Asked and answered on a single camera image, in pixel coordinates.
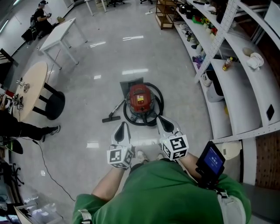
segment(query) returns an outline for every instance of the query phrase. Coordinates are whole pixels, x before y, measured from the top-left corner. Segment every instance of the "shelf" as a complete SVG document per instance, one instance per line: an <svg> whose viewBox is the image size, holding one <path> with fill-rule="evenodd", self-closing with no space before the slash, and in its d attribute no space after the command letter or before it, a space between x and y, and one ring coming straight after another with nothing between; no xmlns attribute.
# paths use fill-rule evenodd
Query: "shelf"
<svg viewBox="0 0 280 224"><path fill-rule="evenodd" d="M233 135L259 128L259 107L243 66L233 62L232 66L224 71L224 62L218 59L211 60L227 103Z"/></svg>
<svg viewBox="0 0 280 224"><path fill-rule="evenodd" d="M171 23L166 16L158 16L158 14L156 13L156 19L158 24L161 26L161 24L163 24L163 28L172 28L173 23Z"/></svg>
<svg viewBox="0 0 280 224"><path fill-rule="evenodd" d="M238 6L243 9L248 15L250 15L263 29L270 38L274 41L278 49L280 50L280 39L275 34L275 32L270 28L270 26L264 21L259 14L255 13L252 9L250 9L246 4L242 3L241 1L238 2Z"/></svg>
<svg viewBox="0 0 280 224"><path fill-rule="evenodd" d="M169 6L177 7L177 4L174 1L165 1L165 0L158 0L158 1L163 5L169 5Z"/></svg>
<svg viewBox="0 0 280 224"><path fill-rule="evenodd" d="M217 29L220 28L220 24L216 20L216 15L212 15L210 12L204 9L203 5L193 3L193 0L187 0L188 3L192 4L199 12L201 12L209 21L216 27Z"/></svg>
<svg viewBox="0 0 280 224"><path fill-rule="evenodd" d="M206 33L205 28L201 24L194 23L191 19L187 19L186 15L179 12L179 9L176 9L179 15L183 18L189 28L192 30L197 40L201 44L206 54L209 54L210 47L212 44L212 39L210 34Z"/></svg>
<svg viewBox="0 0 280 224"><path fill-rule="evenodd" d="M178 33L179 33L187 51L189 53L189 56L192 60L193 56L197 56L197 53L196 53L195 49L192 48L193 43L187 41L187 38L182 33L182 30L181 30L181 28L179 27L178 24L174 23L174 26L175 26L176 30L178 31ZM193 66L194 66L194 69L196 70L196 72L198 72L197 63L193 62Z"/></svg>
<svg viewBox="0 0 280 224"><path fill-rule="evenodd" d="M164 6L164 5L158 5L157 4L157 8L159 9L159 11L161 13L164 12L164 14L174 14L175 12L171 10L171 8L169 6Z"/></svg>
<svg viewBox="0 0 280 224"><path fill-rule="evenodd" d="M229 116L224 111L224 108L226 106L225 101L219 101L214 103L209 102L206 96L206 92L208 88L204 86L202 78L199 79L199 82L201 84L205 101L207 104L212 131L213 131L213 138L218 139L218 138L231 136L232 135L231 122L229 120Z"/></svg>
<svg viewBox="0 0 280 224"><path fill-rule="evenodd" d="M278 122L280 120L280 89L267 60L258 47L252 44L250 39L246 38L245 35L240 36L232 33L226 33L224 34L224 37L236 53L245 72L247 73L258 102L262 125L267 126ZM253 70L247 66L246 61L249 57L243 54L242 49L244 47L252 49L254 52L259 53L263 57L264 64L260 67L259 71ZM269 121L266 112L270 105L273 106L274 115Z"/></svg>

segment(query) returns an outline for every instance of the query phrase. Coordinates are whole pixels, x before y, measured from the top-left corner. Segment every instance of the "vacuum hose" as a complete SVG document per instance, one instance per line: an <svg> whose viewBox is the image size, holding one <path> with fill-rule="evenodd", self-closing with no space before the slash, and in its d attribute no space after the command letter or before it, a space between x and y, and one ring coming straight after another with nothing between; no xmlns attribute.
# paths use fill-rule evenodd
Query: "vacuum hose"
<svg viewBox="0 0 280 224"><path fill-rule="evenodd" d="M144 85L146 86L150 86L152 87L153 89L155 89L157 91L157 93L159 94L159 97L160 99L154 95L156 101L157 101L157 104L159 106L159 115L162 115L163 114L163 108L164 108L164 101L163 101L163 97L162 97L162 94L160 92L160 90L153 84L149 83L149 82L144 82L143 83ZM124 117L127 119L127 121L131 124L134 124L134 125L137 125L137 126L155 126L157 124L157 118L153 119L152 121L148 122L147 121L147 115L146 114L143 114L142 115L142 119L143 119L143 122L144 123L137 123L135 121L132 121L128 116L127 116L127 113L126 113L126 101L124 102L124 105L123 105L123 114L124 114Z"/></svg>

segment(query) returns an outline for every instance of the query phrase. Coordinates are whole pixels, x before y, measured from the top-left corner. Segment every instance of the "blue screen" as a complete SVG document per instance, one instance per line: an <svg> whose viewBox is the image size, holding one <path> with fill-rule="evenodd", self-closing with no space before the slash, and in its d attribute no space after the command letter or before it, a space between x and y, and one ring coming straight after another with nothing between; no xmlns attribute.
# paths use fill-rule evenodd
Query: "blue screen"
<svg viewBox="0 0 280 224"><path fill-rule="evenodd" d="M206 164L217 174L223 164L223 161L217 155L217 153L210 147L209 151L204 158Z"/></svg>

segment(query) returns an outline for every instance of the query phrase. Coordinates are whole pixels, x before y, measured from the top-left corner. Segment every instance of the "shiny white floor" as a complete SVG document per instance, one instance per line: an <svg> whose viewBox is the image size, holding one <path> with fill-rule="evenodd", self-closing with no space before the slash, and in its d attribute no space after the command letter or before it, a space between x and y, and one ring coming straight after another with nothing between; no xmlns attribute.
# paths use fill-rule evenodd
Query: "shiny white floor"
<svg viewBox="0 0 280 224"><path fill-rule="evenodd" d="M155 84L164 96L164 115L180 124L190 152L196 156L200 156L212 138L201 86L194 83L191 59L175 29L160 30L154 14L145 15L154 5L126 0L124 5L109 7L107 13L102 8L98 10L93 1L90 5L93 17L87 5L82 4L66 18L76 17L88 38L88 43L83 43L74 28L67 34L72 45L70 51L80 61L79 65L59 52L57 62L63 67L59 71L35 50L23 71L38 61L46 61L48 83L65 94L65 109L57 120L49 121L33 112L28 123L41 127L61 124L60 133L47 138L41 146L49 172L74 198L80 193L90 193L110 169L106 150L111 132L125 120L122 108L115 113L121 116L120 121L102 123L102 119L122 99L120 81L144 77L145 82ZM44 108L44 103L38 102L38 107ZM156 127L129 127L136 149L141 148L151 160L155 159L159 152ZM32 141L20 142L24 154L13 154L13 161L21 167L25 182L21 187L23 197L38 196L42 205L55 203L66 223L70 223L74 202L46 173L39 147ZM88 148L88 142L95 142L94 147Z"/></svg>

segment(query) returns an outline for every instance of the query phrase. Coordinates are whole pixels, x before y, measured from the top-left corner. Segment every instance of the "office chair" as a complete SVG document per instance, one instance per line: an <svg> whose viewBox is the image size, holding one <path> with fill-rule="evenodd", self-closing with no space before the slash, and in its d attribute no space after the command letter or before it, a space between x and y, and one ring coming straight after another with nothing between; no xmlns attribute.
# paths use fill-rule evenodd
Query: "office chair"
<svg viewBox="0 0 280 224"><path fill-rule="evenodd" d="M123 0L110 0L110 2L107 4L107 7L109 5L114 5L114 7L116 7L116 3L122 3L124 4Z"/></svg>
<svg viewBox="0 0 280 224"><path fill-rule="evenodd" d="M146 1L149 1L151 5L153 4L152 0L141 0L140 4L142 4L142 2L146 2Z"/></svg>

